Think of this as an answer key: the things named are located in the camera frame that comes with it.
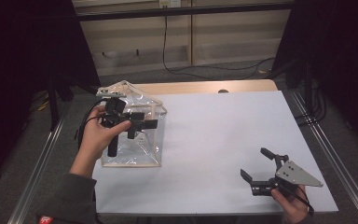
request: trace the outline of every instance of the white table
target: white table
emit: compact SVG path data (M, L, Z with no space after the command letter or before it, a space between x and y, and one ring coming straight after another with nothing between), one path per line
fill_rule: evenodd
M240 176L273 177L266 147L287 154L324 183L308 187L315 212L337 211L331 193L280 91L156 96L168 110L162 167L103 168L93 178L97 212L135 216L254 215L282 209L253 196Z

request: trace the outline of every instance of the transparent acrylic box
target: transparent acrylic box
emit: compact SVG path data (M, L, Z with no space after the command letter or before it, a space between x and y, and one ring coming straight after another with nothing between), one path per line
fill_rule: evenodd
M126 102L123 113L145 113L145 120L156 119L156 129L145 129L137 132L134 139L128 138L126 132L118 136L117 155L107 156L107 149L101 157L104 167L154 167L161 166L162 143L164 138L167 110L163 103L149 94L135 88L128 81L121 81L109 87L98 89L97 96L119 98Z

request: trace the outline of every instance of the black cable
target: black cable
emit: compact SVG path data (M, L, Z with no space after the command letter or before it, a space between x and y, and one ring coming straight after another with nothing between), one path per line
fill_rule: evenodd
M98 217L98 213L95 213L95 215L94 215L94 221L95 221L95 223L97 223L97 224L103 224L103 222L100 220L100 218Z
M329 30L329 27L330 27L330 24L331 24L331 21L332 21L332 18L333 18L333 14L334 14L335 11L336 11L336 7L337 7L337 0L334 1L333 5L332 5L332 7L331 7L330 14L328 15L327 25L326 25L326 28L325 28L325 30L324 30L324 33L322 34L322 37L321 37L321 39L320 39L320 41L319 41L319 44L318 44L318 46L316 46L315 48L313 48L313 54L309 56L309 58L310 58L311 60L312 60L313 57L316 55L316 53L317 53L317 51L319 50L319 48L321 47L321 45L322 45L322 43L323 43L325 37L327 36L328 30ZM317 35L315 35L315 36L312 38L312 41L311 41L311 42L313 42L316 38L317 38ZM338 56L336 57L335 62L337 61L337 59L338 59L339 56L341 55L340 53L339 53ZM328 74L328 72L330 71L330 69L331 69L332 67L333 67L333 65L331 65L331 66L326 70L326 74ZM318 116L315 116L314 120L307 121L307 122L304 122L304 123L300 123L300 124L298 124L298 126L303 126L303 125L306 125L306 124L316 123L316 122L318 122L318 121L324 119L324 117L325 117L325 115L326 115L326 105L325 105L325 101L324 101L324 113L322 114L322 117L321 117L321 118L317 119L317 117L319 117L321 114L322 114L322 111L321 111L321 113L318 113ZM296 119L301 118L301 117L306 117L306 116L307 116L307 113L304 114L304 115L302 115L302 116L296 117Z
M305 125L310 125L310 124L313 124L313 123L317 123L317 122L320 122L322 121L326 114L327 114L327 103L325 101L325 97L324 97L324 93L322 91L320 91L321 95L322 95L322 101L320 102L321 104L321 111L320 113L317 114L317 116L315 116L313 119L311 120L308 120L306 122L303 122L303 123L298 123L298 126L301 127L301 126L305 126Z
M48 92L47 92L47 91L43 91L39 96L36 96L36 97L31 101L31 103L33 103L33 102L39 100L40 98L42 98L43 96L45 96L46 93L48 93Z
M88 123L90 120L92 120L92 119L102 119L102 118L104 118L104 116L95 116L95 117L89 118L89 119L84 123L84 126L86 126L87 123Z
M38 110L39 108L41 108L42 106L48 105L48 104L49 104L49 99L48 99L48 98L49 98L49 96L48 96L45 100L43 100L43 102L42 102L41 105L36 106L35 108L31 108L31 109L29 110L29 112L32 113L32 112Z
M308 197L307 197L307 194L305 193L305 191L303 191L301 189L301 191L304 193L304 196L306 197L307 200L304 200L303 198L301 198L300 196L296 195L290 189L287 189L284 186L280 186L280 188L284 189L286 192L290 193L293 197L295 197L296 199L301 201L303 204L305 204L309 208L308 213L310 214L310 216L313 216L313 213L315 212L315 210L313 209L312 205L310 205L310 201L308 200Z
M258 66L261 64L261 63L264 63L266 61L269 61L269 60L274 60L275 58L274 57L271 57L271 58L267 58L267 59L264 59L262 61L260 61L259 63L256 63L254 65L251 65L251 66L247 66L247 67L242 67L242 68L225 68L225 67L218 67L218 66L209 66L209 65L195 65L195 66L188 66L188 67L183 67L183 68L179 68L179 69L171 69L171 68L168 68L166 63L165 63L165 49L166 49L166 44L167 44L167 30L168 30L168 22L167 22L167 17L164 18L165 19L165 30L164 30L164 44L163 44L163 49L162 49L162 63L164 65L164 68L170 72L171 74L173 75L185 75L185 76L192 76L192 77L200 77L200 78L205 78L205 79L209 79L209 80L220 80L220 79L216 79L216 78L212 78L212 77L202 77L202 76L199 76L199 75L196 75L196 74L190 74L190 73L177 73L179 71L183 71L183 70L186 70L186 69L189 69L189 68L212 68L212 69L221 69L221 70L228 70L228 71L240 71L240 70L246 70L246 69L250 69L250 68L254 68L256 67L255 71L248 77L244 77L244 78L241 78L240 80L243 80L243 79L246 79L246 78L249 78L249 77L252 77L256 74L257 72L257 69L258 69Z
M321 108L321 103L320 103L320 98L319 96L319 88L315 89L316 92L313 94L313 103L312 103L312 114L317 114L320 111ZM309 111L306 111L305 113L301 114L301 115L297 115L295 116L295 119L304 119L305 117L309 117L311 116L311 114L309 113Z
M84 115L84 118L83 118L83 120L81 121L80 127L79 127L78 138L77 138L77 148L80 148L81 141L83 140L84 129L85 129L85 127L86 127L86 123L88 122L88 118L89 118L89 115L90 115L92 109L93 109L96 105L100 104L101 102L107 102L107 100L108 100L108 99L105 99L105 98L104 98L104 99L101 99L101 100L95 102L95 103L89 108L89 110L87 111L87 113Z
M314 110L314 113L313 113L315 115L315 118L319 118L319 116L323 113L321 97L319 95L319 92L317 92L317 93L318 93L318 96L316 98L317 107L316 107L316 109Z

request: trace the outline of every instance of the dark background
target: dark background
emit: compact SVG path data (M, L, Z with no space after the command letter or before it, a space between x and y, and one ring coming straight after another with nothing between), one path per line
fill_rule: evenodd
M100 85L79 23L37 19L70 15L71 1L0 1L0 165L51 76L58 87L68 86L59 76Z
M310 64L312 76L358 131L358 1L302 0L292 9L275 63L295 88Z

